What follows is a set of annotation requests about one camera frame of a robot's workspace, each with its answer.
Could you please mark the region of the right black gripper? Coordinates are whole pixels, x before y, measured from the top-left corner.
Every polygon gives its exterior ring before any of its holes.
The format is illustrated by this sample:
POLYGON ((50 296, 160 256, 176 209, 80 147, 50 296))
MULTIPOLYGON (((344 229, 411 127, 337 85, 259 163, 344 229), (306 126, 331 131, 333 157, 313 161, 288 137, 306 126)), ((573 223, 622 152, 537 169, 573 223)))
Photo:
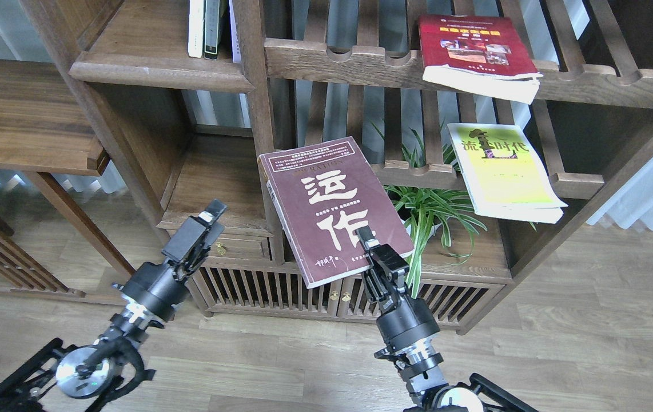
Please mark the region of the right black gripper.
POLYGON ((363 273, 363 283, 372 303, 378 305, 382 315, 399 311, 413 313, 404 276, 409 270, 407 262, 388 244, 379 244, 369 226, 356 230, 356 236, 367 254, 370 267, 363 273))

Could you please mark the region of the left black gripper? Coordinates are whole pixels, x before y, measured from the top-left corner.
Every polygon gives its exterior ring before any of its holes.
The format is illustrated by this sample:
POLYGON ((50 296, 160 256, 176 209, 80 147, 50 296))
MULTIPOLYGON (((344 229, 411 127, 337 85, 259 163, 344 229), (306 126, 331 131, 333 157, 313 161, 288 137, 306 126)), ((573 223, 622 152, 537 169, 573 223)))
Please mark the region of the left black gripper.
POLYGON ((166 262, 175 271, 175 279, 185 282, 209 255, 210 248, 225 227, 217 219, 227 204, 213 199, 197 218, 188 218, 162 249, 166 262))

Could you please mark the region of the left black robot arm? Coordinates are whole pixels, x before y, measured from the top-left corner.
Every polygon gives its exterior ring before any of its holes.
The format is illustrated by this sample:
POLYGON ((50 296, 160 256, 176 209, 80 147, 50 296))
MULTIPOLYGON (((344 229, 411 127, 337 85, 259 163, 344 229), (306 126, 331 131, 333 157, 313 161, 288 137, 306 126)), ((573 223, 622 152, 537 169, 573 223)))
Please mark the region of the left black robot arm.
POLYGON ((55 338, 0 383, 0 411, 42 411, 47 384, 55 382, 74 399, 92 398, 99 411, 154 378, 139 348, 149 327, 163 328, 188 294, 187 283, 224 231, 219 218, 227 206, 214 199, 198 216, 188 217, 162 249, 164 261, 146 262, 124 285, 127 305, 93 344, 63 345, 55 338))

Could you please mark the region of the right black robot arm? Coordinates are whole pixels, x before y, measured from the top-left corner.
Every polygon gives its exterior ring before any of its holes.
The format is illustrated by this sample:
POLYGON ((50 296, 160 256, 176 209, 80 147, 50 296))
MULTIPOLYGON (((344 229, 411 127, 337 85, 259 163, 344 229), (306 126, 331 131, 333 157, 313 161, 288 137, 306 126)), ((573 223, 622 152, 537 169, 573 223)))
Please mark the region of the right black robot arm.
POLYGON ((533 407, 474 373, 469 384, 447 383, 439 364, 443 357, 432 345, 440 328, 426 302, 413 298, 405 284, 407 262, 390 245, 381 244, 370 227, 358 228, 368 258, 363 285, 381 315, 376 324, 385 347, 375 358, 393 363, 407 384, 415 407, 410 411, 533 411, 533 407))

